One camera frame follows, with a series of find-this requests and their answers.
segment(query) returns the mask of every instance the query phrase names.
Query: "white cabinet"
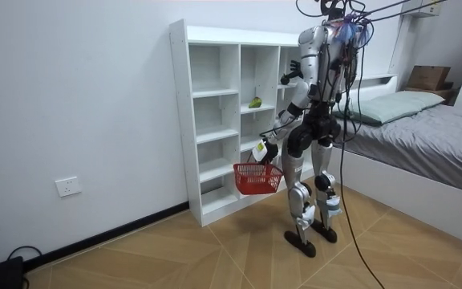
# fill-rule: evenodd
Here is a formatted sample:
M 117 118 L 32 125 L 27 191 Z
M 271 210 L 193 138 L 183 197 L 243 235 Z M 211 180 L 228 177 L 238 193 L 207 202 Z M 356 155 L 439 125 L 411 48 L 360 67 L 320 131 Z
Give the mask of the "white cabinet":
M 298 35 L 180 20 L 170 26 L 170 39 L 188 200 L 205 226 L 268 196 L 241 195 L 233 164 L 247 162 L 259 133 L 270 130 L 290 103 L 298 79 L 286 86 L 279 80 L 298 57 Z M 261 98 L 260 108 L 249 108 L 254 97 Z M 310 164 L 310 153 L 305 156 Z M 302 177 L 312 175 L 305 166 Z

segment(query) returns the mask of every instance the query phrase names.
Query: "black robot foot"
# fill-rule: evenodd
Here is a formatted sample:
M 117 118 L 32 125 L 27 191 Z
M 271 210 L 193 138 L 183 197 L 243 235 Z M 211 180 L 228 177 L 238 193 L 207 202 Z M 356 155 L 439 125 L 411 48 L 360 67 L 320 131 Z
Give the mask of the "black robot foot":
M 319 220 L 314 220 L 313 224 L 311 224 L 311 228 L 321 234 L 321 236 L 323 236 L 328 242 L 336 243 L 338 241 L 338 235 L 336 232 L 334 232 L 332 228 L 327 230 L 324 224 L 322 224 Z
M 311 242 L 304 244 L 294 232 L 286 231 L 285 240 L 310 258 L 314 258 L 314 256 L 317 255 L 317 250 L 314 248 L 314 245 Z

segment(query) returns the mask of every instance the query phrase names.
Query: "red basket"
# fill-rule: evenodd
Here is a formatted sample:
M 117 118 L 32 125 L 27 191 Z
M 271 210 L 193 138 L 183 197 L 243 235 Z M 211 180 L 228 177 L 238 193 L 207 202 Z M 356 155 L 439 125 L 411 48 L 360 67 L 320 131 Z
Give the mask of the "red basket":
M 278 191 L 282 171 L 275 165 L 235 164 L 237 188 L 244 195 L 275 193 Z

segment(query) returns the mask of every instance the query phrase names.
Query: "electrical socket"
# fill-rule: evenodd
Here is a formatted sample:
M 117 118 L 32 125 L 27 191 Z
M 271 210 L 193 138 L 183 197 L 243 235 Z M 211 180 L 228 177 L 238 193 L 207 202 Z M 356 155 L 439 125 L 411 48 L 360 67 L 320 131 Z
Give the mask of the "electrical socket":
M 81 193 L 81 186 L 79 186 L 78 177 L 70 177 L 65 180 L 55 181 L 55 184 L 60 197 L 65 197 L 74 193 Z

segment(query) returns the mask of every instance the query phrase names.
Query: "green fruit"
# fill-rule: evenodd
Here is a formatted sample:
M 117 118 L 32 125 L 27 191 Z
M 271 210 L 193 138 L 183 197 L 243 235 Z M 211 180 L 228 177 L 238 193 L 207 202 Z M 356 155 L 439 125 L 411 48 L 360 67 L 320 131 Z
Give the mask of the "green fruit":
M 253 101 L 249 104 L 249 108 L 259 108 L 261 107 L 261 98 L 254 97 Z

